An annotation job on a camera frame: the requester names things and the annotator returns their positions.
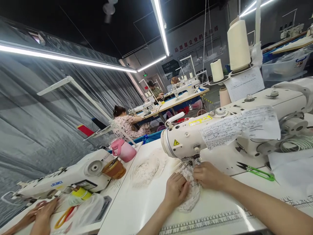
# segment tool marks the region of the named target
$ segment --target hand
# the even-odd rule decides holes
[[[36,214],[38,211],[47,205],[46,201],[42,201],[36,205],[32,210],[30,210],[17,224],[16,224],[16,229],[21,230],[31,224],[32,222],[35,221],[36,219]]]
[[[193,169],[193,178],[198,181],[204,188],[223,191],[227,188],[233,178],[220,172],[210,162],[202,162]]]
[[[58,198],[55,198],[48,202],[43,208],[41,208],[37,212],[36,219],[49,219],[58,204],[58,200]]]
[[[189,185],[190,182],[182,174],[173,173],[166,183],[164,204],[171,210],[182,204],[188,194]]]

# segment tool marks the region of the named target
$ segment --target gray tarp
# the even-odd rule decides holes
[[[116,63],[117,59],[42,34],[46,46]],[[30,36],[0,22],[0,40],[42,47]],[[84,155],[108,144],[112,135],[83,141],[76,127],[97,117],[108,121],[71,85],[42,97],[37,92],[72,76],[112,116],[114,105],[126,108],[142,103],[124,72],[73,65],[43,58],[0,52],[0,188],[1,195],[16,191],[19,181],[39,178],[61,166],[72,165]],[[21,207],[0,201],[0,224]]]

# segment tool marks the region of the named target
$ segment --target ceiling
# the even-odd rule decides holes
[[[204,14],[206,0],[160,1],[168,32]],[[210,7],[221,8],[226,1],[210,0]],[[110,24],[104,22],[102,7],[106,2],[107,0],[1,1],[0,15],[117,58],[138,49],[145,42],[158,39],[160,33],[151,0],[119,0],[115,4]]]

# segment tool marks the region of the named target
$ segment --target ruler markings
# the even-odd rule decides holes
[[[313,196],[309,196],[305,199],[300,200],[293,200],[290,197],[286,196],[280,198],[280,200],[291,206],[294,206],[297,209],[313,207]],[[239,210],[224,211],[221,213],[208,215],[189,221],[183,221],[180,223],[163,226],[159,232],[159,235],[189,234],[197,231],[203,231],[225,225],[240,223],[243,222],[245,218],[247,218],[248,220],[256,219],[256,217],[252,215],[251,212],[249,212],[246,208],[243,207],[242,209],[246,215],[245,217],[241,215]]]

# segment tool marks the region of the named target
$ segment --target pink water bottle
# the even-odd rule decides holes
[[[137,151],[125,140],[117,139],[111,143],[112,155],[118,156],[124,162],[129,162],[135,156]]]

